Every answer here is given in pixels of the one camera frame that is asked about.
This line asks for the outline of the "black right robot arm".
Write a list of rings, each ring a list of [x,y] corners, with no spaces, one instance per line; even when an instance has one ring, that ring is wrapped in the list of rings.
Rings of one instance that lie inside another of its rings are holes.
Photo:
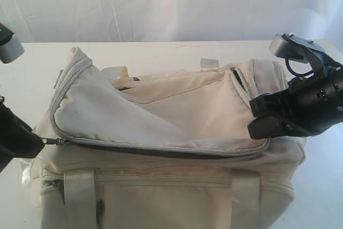
[[[293,70],[285,90],[264,93],[250,101],[254,120],[248,125],[252,139],[281,136],[312,137],[342,122],[342,65],[321,61],[309,70]]]

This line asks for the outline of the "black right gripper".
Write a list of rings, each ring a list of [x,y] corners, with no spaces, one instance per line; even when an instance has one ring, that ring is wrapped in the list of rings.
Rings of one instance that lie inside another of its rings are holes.
[[[342,122],[342,75],[290,81],[289,88],[250,101],[252,139],[312,137]]]

